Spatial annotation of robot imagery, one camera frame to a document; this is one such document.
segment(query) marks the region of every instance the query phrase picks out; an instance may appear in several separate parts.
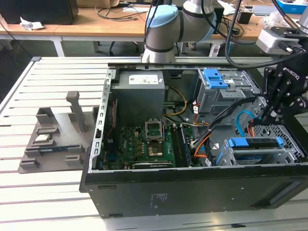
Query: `floor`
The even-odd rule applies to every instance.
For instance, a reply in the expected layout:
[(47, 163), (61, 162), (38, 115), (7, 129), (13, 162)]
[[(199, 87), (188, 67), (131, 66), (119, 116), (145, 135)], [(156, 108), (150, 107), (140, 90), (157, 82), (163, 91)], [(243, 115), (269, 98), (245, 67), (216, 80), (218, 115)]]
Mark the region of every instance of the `floor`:
[[(57, 56), (54, 45), (51, 41), (19, 41), (32, 56)], [(99, 52), (94, 52), (93, 44), (90, 41), (66, 41), (64, 42), (64, 53), (66, 56), (109, 56), (110, 42), (102, 42), (99, 46)], [(30, 57), (19, 46), (12, 41), (13, 50), (0, 51), (0, 102), (10, 91), (15, 81), (19, 78), (24, 68), (28, 65)], [(131, 42), (116, 42), (113, 47), (114, 56), (139, 56), (136, 53), (135, 45)], [(208, 44), (197, 44), (197, 50), (186, 49), (186, 54), (181, 56), (208, 56), (210, 46)], [(260, 56), (259, 48), (256, 45), (233, 45), (231, 47), (231, 56)]]

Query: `white paper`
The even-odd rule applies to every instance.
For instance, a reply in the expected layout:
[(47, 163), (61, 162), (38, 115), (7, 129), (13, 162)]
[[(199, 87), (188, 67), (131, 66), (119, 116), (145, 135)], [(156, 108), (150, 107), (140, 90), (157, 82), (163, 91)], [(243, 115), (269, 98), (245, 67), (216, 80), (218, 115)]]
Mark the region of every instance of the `white paper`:
[(229, 3), (218, 0), (221, 6), (224, 8), (223, 15), (232, 14), (235, 12), (235, 8), (233, 8)]
[(158, 75), (130, 75), (128, 84), (158, 84)]
[(23, 19), (22, 17), (20, 17), (20, 25), (29, 31), (35, 30), (35, 29), (41, 29), (44, 28), (44, 26), (42, 25), (42, 23), (40, 22), (28, 22), (27, 20)]

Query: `black computer case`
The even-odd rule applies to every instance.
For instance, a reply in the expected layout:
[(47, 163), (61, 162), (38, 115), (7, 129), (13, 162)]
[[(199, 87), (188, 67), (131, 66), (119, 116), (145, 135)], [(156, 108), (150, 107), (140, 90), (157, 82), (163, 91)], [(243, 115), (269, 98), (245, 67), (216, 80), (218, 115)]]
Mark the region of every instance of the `black computer case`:
[(30, 22), (70, 25), (78, 14), (76, 0), (0, 0), (0, 13), (7, 24)]

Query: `white table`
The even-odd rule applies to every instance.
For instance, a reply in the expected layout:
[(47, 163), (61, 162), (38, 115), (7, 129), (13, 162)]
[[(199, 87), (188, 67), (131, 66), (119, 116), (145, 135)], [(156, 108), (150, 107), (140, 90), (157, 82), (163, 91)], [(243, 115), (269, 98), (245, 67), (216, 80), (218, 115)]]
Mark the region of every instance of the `white table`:
[[(268, 59), (235, 60), (254, 63)], [(307, 229), (308, 190), (278, 209), (103, 220), (89, 195), (78, 191), (81, 171), (17, 173), (39, 107), (51, 106), (54, 113), (69, 112), (66, 92), (78, 90), (82, 110), (91, 111), (99, 104), (107, 63), (139, 61), (133, 57), (56, 57), (30, 62), (0, 105), (0, 230), (228, 231), (234, 229), (230, 226), (233, 223), (247, 226), (241, 231)], [(177, 62), (226, 63), (224, 58), (178, 58)]]

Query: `desk leg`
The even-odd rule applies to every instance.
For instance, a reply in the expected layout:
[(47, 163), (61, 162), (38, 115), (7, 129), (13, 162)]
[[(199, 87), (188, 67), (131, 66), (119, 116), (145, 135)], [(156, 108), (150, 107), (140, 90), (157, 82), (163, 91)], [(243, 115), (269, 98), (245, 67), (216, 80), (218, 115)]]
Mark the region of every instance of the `desk leg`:
[(223, 40), (214, 40), (211, 50), (210, 50), (210, 54), (208, 55), (209, 57), (217, 57), (218, 53), (219, 53), (219, 49), (220, 46), (222, 45)]
[(99, 52), (100, 51), (98, 49), (98, 41), (93, 41), (93, 47), (94, 47), (94, 52)]
[(63, 47), (62, 47), (62, 39), (61, 37), (55, 37), (52, 39), (54, 43), (54, 47), (56, 48), (57, 54), (59, 57), (65, 57)]
[(3, 40), (2, 44), (8, 51), (13, 50), (13, 47), (11, 45), (11, 40)]
[(181, 44), (181, 54), (185, 54), (187, 42), (182, 42)]

